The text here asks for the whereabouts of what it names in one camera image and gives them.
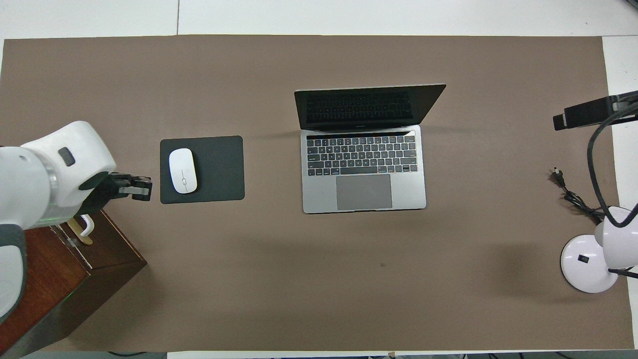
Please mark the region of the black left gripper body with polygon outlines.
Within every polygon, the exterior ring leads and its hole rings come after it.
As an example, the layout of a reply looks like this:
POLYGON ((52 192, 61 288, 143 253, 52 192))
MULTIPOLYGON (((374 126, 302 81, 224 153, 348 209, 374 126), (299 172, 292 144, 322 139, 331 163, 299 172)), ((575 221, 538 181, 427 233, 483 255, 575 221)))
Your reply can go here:
POLYGON ((111 173, 91 191, 82 202, 80 214, 92 214, 102 210, 111 200, 126 198, 127 193, 120 192, 121 188, 132 186, 132 175, 111 173))

